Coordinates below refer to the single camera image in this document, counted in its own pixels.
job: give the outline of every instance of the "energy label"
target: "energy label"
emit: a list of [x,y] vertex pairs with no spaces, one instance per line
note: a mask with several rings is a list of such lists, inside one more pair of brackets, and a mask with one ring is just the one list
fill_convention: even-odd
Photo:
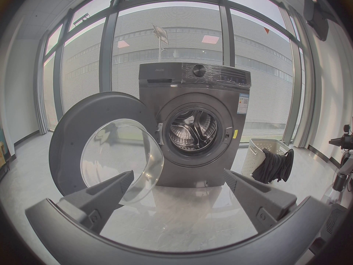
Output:
[[249,95],[241,93],[239,95],[239,103],[238,103],[238,114],[246,114],[247,105],[249,103]]

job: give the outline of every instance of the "floor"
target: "floor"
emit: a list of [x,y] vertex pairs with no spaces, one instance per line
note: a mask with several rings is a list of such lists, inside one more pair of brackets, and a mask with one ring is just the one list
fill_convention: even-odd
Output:
[[[36,135],[16,147],[17,159],[0,183],[0,200],[14,227],[46,263],[58,262],[44,248],[25,217],[29,206],[50,198],[58,202],[48,164],[52,133]],[[332,183],[335,167],[307,149],[293,148],[289,180],[271,185],[295,194],[300,203],[321,199]],[[239,149],[232,170],[241,172],[247,149]],[[143,200],[116,210],[102,236],[135,247],[160,251],[194,251],[229,245],[257,232],[227,186],[198,189],[155,187]],[[311,258],[306,252],[297,264]]]

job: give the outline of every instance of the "door porthole glass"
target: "door porthole glass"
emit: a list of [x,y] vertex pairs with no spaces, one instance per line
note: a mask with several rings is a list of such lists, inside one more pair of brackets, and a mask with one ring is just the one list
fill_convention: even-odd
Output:
[[143,199],[156,185],[164,157],[154,138],[139,122],[118,119],[100,127],[81,155],[81,176],[87,187],[133,170],[134,181],[119,202],[129,205]]

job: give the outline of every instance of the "ceiling light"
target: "ceiling light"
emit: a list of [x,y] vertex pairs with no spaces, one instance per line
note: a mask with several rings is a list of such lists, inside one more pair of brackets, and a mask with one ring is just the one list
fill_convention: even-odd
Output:
[[203,43],[216,44],[218,42],[218,39],[219,39],[218,36],[205,35],[203,37],[202,42]]
[[125,40],[120,40],[120,41],[117,43],[117,47],[118,47],[118,48],[124,48],[124,47],[128,47],[128,46],[130,46],[130,45],[127,44]]

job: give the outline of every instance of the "white laundry basket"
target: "white laundry basket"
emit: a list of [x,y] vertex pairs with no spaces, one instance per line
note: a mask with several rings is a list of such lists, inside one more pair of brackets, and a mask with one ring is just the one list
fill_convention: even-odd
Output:
[[241,173],[251,177],[253,171],[265,160],[265,153],[262,149],[266,148],[272,153],[284,155],[289,151],[289,147],[277,139],[250,139],[249,148],[246,153],[245,161]]

